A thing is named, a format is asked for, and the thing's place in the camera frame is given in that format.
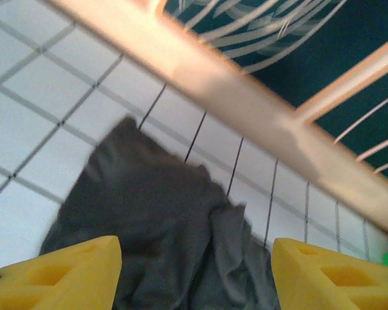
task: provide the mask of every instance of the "dark gray cloth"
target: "dark gray cloth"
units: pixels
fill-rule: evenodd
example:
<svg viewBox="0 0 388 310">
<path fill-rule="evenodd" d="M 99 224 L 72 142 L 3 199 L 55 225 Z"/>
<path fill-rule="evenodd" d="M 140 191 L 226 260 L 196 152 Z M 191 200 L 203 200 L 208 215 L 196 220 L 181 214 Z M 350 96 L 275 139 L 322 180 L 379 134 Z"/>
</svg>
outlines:
<svg viewBox="0 0 388 310">
<path fill-rule="evenodd" d="M 92 153 L 40 253 L 104 235 L 122 249 L 113 309 L 280 309 L 244 207 L 132 118 Z"/>
</svg>

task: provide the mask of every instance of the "white tile wall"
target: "white tile wall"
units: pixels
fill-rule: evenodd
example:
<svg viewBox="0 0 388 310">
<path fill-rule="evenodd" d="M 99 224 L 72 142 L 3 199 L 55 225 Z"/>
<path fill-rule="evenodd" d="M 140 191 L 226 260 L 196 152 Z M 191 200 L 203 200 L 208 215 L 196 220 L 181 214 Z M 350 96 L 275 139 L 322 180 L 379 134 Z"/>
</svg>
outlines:
<svg viewBox="0 0 388 310">
<path fill-rule="evenodd" d="M 307 195 L 307 180 L 282 163 L 276 168 L 274 158 L 247 139 L 241 144 L 238 133 L 211 115 L 200 125 L 204 111 L 178 92 L 166 87 L 155 102 L 164 82 L 125 57 L 116 62 L 118 54 L 111 47 L 73 28 L 47 5 L 3 1 L 0 21 L 0 77 L 8 78 L 0 81 L 0 267 L 37 254 L 91 144 L 126 114 L 139 123 L 144 119 L 142 130 L 170 152 L 207 166 L 225 189 L 234 175 L 230 197 L 247 204 L 246 218 L 260 239 L 273 243 L 278 237 L 306 238 L 374 261 L 388 249 L 386 236 L 371 225 L 364 230 L 363 220 L 343 205 L 338 207 L 336 231 L 332 198 L 313 187 Z M 57 40 L 47 54 L 26 60 L 32 55 L 30 47 L 51 38 Z M 102 76 L 102 84 L 91 87 Z M 62 119 L 66 124 L 57 127 Z"/>
</svg>

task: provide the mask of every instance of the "wooden frame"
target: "wooden frame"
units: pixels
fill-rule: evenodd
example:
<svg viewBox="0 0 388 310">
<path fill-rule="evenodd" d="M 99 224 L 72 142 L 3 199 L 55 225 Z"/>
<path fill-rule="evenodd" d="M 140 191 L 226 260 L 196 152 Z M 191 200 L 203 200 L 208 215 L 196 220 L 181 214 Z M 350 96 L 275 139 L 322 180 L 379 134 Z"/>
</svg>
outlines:
<svg viewBox="0 0 388 310">
<path fill-rule="evenodd" d="M 287 102 L 221 53 L 160 14 L 163 0 L 48 1 L 388 232 L 388 180 L 296 117 L 299 113 Z"/>
</svg>

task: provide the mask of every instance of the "yellow plastic object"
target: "yellow plastic object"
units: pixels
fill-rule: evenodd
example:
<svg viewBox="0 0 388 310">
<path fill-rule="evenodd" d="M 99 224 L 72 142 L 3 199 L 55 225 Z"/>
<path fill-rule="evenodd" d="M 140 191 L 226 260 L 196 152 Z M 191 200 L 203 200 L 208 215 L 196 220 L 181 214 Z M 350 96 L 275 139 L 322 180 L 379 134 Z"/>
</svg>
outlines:
<svg viewBox="0 0 388 310">
<path fill-rule="evenodd" d="M 122 266 L 104 236 L 0 269 L 0 310 L 108 310 Z"/>
<path fill-rule="evenodd" d="M 272 268 L 282 310 L 388 310 L 388 267 L 280 238 Z"/>
</svg>

